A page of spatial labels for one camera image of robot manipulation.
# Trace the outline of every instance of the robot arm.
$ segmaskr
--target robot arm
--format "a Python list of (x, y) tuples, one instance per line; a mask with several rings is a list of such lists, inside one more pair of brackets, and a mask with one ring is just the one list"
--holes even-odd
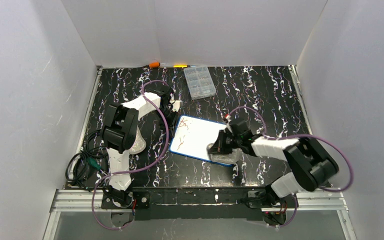
[[(173, 90), (168, 86), (145, 92), (145, 96), (159, 107), (169, 124), (176, 122), (177, 112), (182, 105), (181, 101), (173, 100), (173, 95)], [(143, 96), (123, 104), (111, 104), (107, 108), (100, 136), (108, 152), (111, 173), (128, 171), (129, 155), (138, 154), (146, 148), (138, 121), (154, 110), (154, 106)], [(117, 191), (126, 191), (131, 182), (129, 173), (117, 174), (111, 176), (109, 185)]]
[(325, 148), (313, 138), (269, 140), (261, 134), (254, 135), (242, 119), (225, 117), (226, 128), (220, 130), (217, 140), (207, 148), (215, 162), (229, 159), (226, 156), (241, 149), (255, 157), (272, 157), (287, 161), (292, 172), (266, 186), (267, 202), (275, 204), (279, 199), (304, 190), (314, 191), (334, 176), (339, 167)]

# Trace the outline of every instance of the metal frame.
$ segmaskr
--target metal frame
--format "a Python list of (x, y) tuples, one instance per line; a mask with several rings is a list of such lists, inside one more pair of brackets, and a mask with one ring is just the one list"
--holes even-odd
[[(94, 104), (95, 96), (97, 95), (98, 85), (101, 80), (102, 69), (103, 69), (102, 66), (98, 66), (98, 69), (96, 71), (95, 83), (93, 84), (93, 89), (90, 95), (89, 104), (87, 105), (86, 115), (84, 116), (84, 120), (83, 120), (83, 126), (81, 127), (81, 131), (80, 131), (80, 138), (78, 139), (77, 148), (75, 149), (76, 153), (80, 152), (80, 148), (82, 148), (83, 138), (85, 137), (86, 129), (88, 128), (89, 117), (91, 116), (92, 106)], [(70, 178), (73, 178), (73, 169), (74, 169), (74, 166), (76, 165), (76, 162), (77, 162), (77, 159), (74, 160), (71, 164), (70, 173), (68, 175)]]
[[(292, 76), (292, 82), (298, 93), (298, 101), (302, 108), (302, 113), (308, 127), (308, 131), (312, 134), (310, 123), (308, 121), (307, 111), (303, 102), (303, 97), (300, 89), (300, 81), (296, 71), (296, 65), (289, 65), (289, 71)], [(87, 129), (88, 119), (91, 114), (91, 108), (95, 99), (96, 91), (100, 81), (103, 67), (100, 66), (97, 71), (96, 80), (93, 86), (92, 94), (90, 96), (89, 105), (84, 118), (83, 127), (76, 151), (78, 152), (82, 146), (83, 137)], [(92, 212), (92, 193), (84, 190), (57, 190), (55, 193), (46, 230), (43, 235), (44, 240), (53, 240), (57, 231), (58, 222), (60, 220), (61, 212)], [(342, 192), (327, 192), (317, 189), (314, 192), (300, 192), (297, 193), (297, 200), (299, 204), (298, 211), (317, 211), (317, 210), (331, 210), (336, 211), (342, 230), (346, 240), (356, 240), (354, 228), (351, 224), (348, 215), (348, 206), (345, 202)], [(94, 210), (96, 212), (130, 212), (129, 209), (101, 209), (101, 202), (103, 198), (102, 190), (97, 190), (94, 201)], [(262, 208), (263, 212), (272, 211), (272, 208)]]

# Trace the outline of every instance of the red wire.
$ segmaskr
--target red wire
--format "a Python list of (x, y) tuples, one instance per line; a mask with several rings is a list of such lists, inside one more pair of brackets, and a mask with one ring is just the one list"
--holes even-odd
[(133, 202), (133, 207), (131, 208), (131, 211), (133, 213), (133, 216), (135, 215), (135, 207), (136, 207), (136, 199)]
[(285, 201), (285, 210), (282, 212), (283, 214), (286, 213), (286, 209), (288, 209), (288, 203)]
[(278, 214), (282, 213), (282, 209), (284, 209), (284, 204), (283, 203), (280, 205), (280, 210), (277, 213)]

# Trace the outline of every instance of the black cable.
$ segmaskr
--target black cable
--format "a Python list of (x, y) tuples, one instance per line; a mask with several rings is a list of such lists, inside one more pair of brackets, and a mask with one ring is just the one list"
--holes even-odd
[(283, 223), (280, 223), (276, 218), (275, 218), (275, 216), (273, 215), (273, 214), (267, 214), (267, 216), (266, 216), (266, 218), (268, 218), (269, 220), (271, 220), (271, 221), (273, 221), (273, 222), (275, 222), (275, 223), (277, 223), (277, 224), (279, 224), (279, 225), (282, 225)]
[(247, 204), (247, 203), (251, 203), (251, 202), (261, 201), (261, 200), (264, 200), (264, 199), (265, 199), (264, 197), (253, 198), (251, 200), (247, 200), (246, 198), (242, 198), (240, 201), (243, 204)]
[[(102, 149), (105, 149), (105, 147), (94, 147), (89, 148), (90, 142), (98, 137), (100, 135), (101, 130), (96, 130), (84, 137), (83, 141), (83, 149), (76, 153), (71, 160), (68, 162), (67, 168), (65, 169), (65, 178), (67, 179), (68, 183), (72, 186), (78, 186), (80, 189), (91, 191), (94, 187), (93, 186), (86, 186), (83, 182), (88, 180), (93, 174), (94, 174), (94, 168), (90, 165), (90, 159), (94, 159), (96, 161), (95, 166), (98, 162), (98, 160), (103, 160), (106, 165), (106, 172), (109, 171), (108, 166), (108, 153), (105, 151), (103, 152)], [(77, 160), (77, 162), (73, 166), (73, 178), (69, 177), (70, 169), (72, 168), (72, 164), (74, 160)]]
[(131, 223), (131, 222), (133, 222), (133, 221), (132, 221), (132, 220), (130, 220), (130, 221), (126, 221), (126, 222), (123, 224), (123, 226), (126, 225), (126, 224), (129, 224), (129, 223)]

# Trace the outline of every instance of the black marbled table surface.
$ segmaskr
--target black marbled table surface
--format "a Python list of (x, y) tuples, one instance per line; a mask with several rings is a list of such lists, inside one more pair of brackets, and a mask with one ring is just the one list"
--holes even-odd
[[(179, 115), (222, 122), (222, 117), (233, 108), (248, 106), (263, 116), (270, 136), (284, 137), (308, 133), (287, 66), (208, 69), (216, 95), (198, 100), (191, 100), (182, 68), (104, 69), (96, 90), (86, 134), (102, 127), (105, 110), (109, 104), (121, 104), (135, 99), (141, 95), (142, 85), (151, 80), (163, 80), (175, 89), (175, 99), (184, 102)], [(241, 109), (235, 117), (247, 119), (253, 131), (262, 129), (253, 112)], [(152, 163), (163, 150), (165, 131), (161, 123), (156, 111), (139, 121), (139, 129), (147, 147), (143, 152), (130, 156), (131, 170)], [(103, 145), (100, 138), (95, 139), (94, 144)], [(263, 187), (288, 172), (288, 164), (275, 158), (241, 154), (235, 166), (226, 167), (167, 151), (156, 166), (131, 174), (131, 178), (133, 187)]]

